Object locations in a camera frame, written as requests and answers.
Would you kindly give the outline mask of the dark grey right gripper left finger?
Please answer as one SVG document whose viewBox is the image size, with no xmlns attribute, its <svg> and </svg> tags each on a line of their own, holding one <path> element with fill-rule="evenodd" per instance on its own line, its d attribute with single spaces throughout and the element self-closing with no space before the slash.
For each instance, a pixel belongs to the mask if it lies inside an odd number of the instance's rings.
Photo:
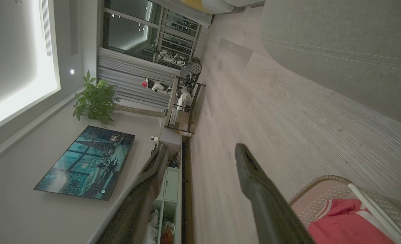
<svg viewBox="0 0 401 244">
<path fill-rule="evenodd" d="M 153 203 L 158 197 L 169 161 L 166 145 L 153 151 L 114 209 L 95 231 L 97 244 L 142 244 Z"/>
</svg>

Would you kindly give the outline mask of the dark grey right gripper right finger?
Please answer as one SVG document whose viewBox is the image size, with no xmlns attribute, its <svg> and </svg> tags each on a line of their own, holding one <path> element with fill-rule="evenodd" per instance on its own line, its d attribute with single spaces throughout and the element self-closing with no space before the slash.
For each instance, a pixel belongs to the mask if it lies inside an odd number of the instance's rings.
<svg viewBox="0 0 401 244">
<path fill-rule="evenodd" d="M 238 178 L 251 202 L 261 244 L 314 244 L 281 192 L 243 143 L 235 146 Z"/>
</svg>

